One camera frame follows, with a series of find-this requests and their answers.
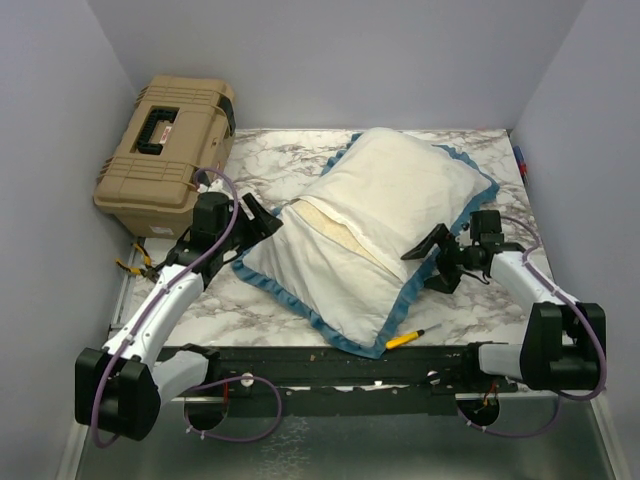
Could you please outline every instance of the white wall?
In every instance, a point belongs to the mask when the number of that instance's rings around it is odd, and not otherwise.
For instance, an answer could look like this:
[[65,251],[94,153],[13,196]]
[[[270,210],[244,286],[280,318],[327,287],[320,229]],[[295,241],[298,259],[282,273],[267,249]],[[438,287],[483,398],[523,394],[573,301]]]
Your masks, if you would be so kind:
[[513,127],[584,0],[88,0],[134,86],[226,78],[241,127]]
[[129,237],[93,207],[133,89],[83,0],[0,6],[0,478],[55,476]]
[[608,398],[640,478],[640,2],[589,0],[513,138],[554,273],[608,315]]

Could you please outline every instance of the pillow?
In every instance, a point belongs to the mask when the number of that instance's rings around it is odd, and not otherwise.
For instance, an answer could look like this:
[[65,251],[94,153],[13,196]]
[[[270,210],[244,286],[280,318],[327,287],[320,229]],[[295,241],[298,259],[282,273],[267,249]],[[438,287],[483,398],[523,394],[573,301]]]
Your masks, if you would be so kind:
[[378,358],[435,270],[436,252],[400,257],[438,223],[458,235],[498,185],[448,146],[384,128],[353,140],[276,212],[284,224],[276,234],[233,269],[331,345]]

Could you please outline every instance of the marble surface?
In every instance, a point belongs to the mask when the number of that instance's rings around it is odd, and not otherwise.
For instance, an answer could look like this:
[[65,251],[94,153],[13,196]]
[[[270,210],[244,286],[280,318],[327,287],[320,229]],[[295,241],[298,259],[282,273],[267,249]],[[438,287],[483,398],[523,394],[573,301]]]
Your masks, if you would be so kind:
[[[353,132],[346,130],[248,130],[239,131],[226,173],[241,194],[252,192],[267,208],[280,205],[318,177],[327,159],[344,148]],[[503,214],[535,228],[533,213],[520,178],[511,144],[504,130],[407,132],[435,144],[465,151],[499,184],[495,203]],[[531,239],[520,227],[507,222],[510,241],[527,246]],[[147,239],[154,262],[160,262],[173,241]],[[542,250],[532,256],[549,273]],[[149,294],[153,284],[138,278],[124,309],[127,320]],[[473,341],[519,343],[524,338],[522,310],[508,292],[463,277],[453,295],[423,291],[412,306],[398,334],[434,328],[411,345],[457,345]],[[167,345],[197,343],[217,346],[318,346],[322,336],[307,319],[286,310],[269,295],[244,284],[229,266],[211,282],[172,332]]]

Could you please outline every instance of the screwdriver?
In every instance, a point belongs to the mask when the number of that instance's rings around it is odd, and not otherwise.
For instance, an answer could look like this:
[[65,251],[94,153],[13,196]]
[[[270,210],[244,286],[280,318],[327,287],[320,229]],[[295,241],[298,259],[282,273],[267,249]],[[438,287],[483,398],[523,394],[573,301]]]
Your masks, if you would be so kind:
[[404,345],[405,343],[409,343],[409,342],[413,342],[414,340],[420,338],[422,335],[425,334],[425,332],[432,330],[434,328],[439,327],[440,324],[438,325],[434,325],[432,327],[426,328],[426,329],[420,329],[420,330],[416,330],[415,332],[411,332],[411,333],[407,333],[406,335],[401,335],[399,337],[396,338],[392,338],[391,340],[389,340],[387,342],[387,344],[385,345],[387,347],[387,350],[392,350],[396,347],[399,347],[400,345]]

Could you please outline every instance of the bolt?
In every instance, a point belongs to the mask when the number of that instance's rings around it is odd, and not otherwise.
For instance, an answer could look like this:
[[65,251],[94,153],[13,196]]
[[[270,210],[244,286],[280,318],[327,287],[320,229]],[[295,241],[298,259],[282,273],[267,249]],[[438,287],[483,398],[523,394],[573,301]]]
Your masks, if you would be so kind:
[[431,370],[427,373],[427,380],[431,385],[438,385],[440,383],[440,374],[435,370]]

